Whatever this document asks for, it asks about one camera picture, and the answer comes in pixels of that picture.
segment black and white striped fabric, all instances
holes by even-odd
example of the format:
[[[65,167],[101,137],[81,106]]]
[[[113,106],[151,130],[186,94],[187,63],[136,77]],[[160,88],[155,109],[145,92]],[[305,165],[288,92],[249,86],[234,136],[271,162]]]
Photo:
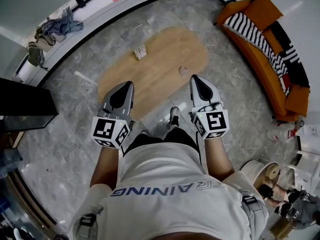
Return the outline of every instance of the black and white striped fabric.
[[[287,96],[290,88],[288,86],[286,87],[283,80],[283,76],[288,73],[284,60],[279,54],[274,54],[265,37],[258,30],[255,24],[245,14],[238,12],[226,19],[223,26],[263,52],[263,54],[269,59],[274,72],[279,77],[282,90]]]

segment person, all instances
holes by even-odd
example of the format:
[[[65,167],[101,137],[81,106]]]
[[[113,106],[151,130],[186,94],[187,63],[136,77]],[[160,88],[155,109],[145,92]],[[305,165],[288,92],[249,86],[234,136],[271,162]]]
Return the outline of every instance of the person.
[[[164,139],[139,134],[120,166],[118,150],[102,148],[90,190],[72,219],[70,239],[259,238],[268,219],[262,197],[243,172],[235,171],[221,138],[204,142],[206,174],[196,143],[179,128],[180,117],[173,107]],[[239,189],[263,204],[257,238],[252,238]]]
[[[304,190],[284,189],[278,184],[266,181],[259,188],[262,196],[275,208],[274,212],[287,219],[297,230],[303,230],[312,224],[320,225],[320,198],[312,196]],[[272,198],[278,194],[283,201]]]

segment marble floor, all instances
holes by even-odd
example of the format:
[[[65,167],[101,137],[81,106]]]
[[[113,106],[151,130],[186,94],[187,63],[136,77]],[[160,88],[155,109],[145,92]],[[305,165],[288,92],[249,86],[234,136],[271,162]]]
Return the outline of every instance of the marble floor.
[[[234,167],[252,159],[277,161],[284,168],[281,182],[292,184],[286,171],[296,155],[296,142],[275,143],[265,129],[272,119],[267,100],[251,70],[226,35],[213,26],[223,5],[218,0],[158,0],[141,7],[93,36],[70,55],[46,81],[59,115],[45,128],[25,133],[18,147],[22,175],[38,201],[66,232],[73,214],[84,199],[100,147],[90,139],[92,117],[100,106],[93,81],[123,53],[170,26],[184,26],[196,33],[209,51],[209,64],[201,73],[214,83],[228,109],[230,131],[222,140]],[[195,139],[190,88],[186,84],[134,125],[124,149],[147,129],[161,137],[172,106],[182,112],[181,127]],[[204,155],[204,143],[199,142]],[[270,226],[277,215],[270,216]],[[266,229],[261,236],[272,239]]]

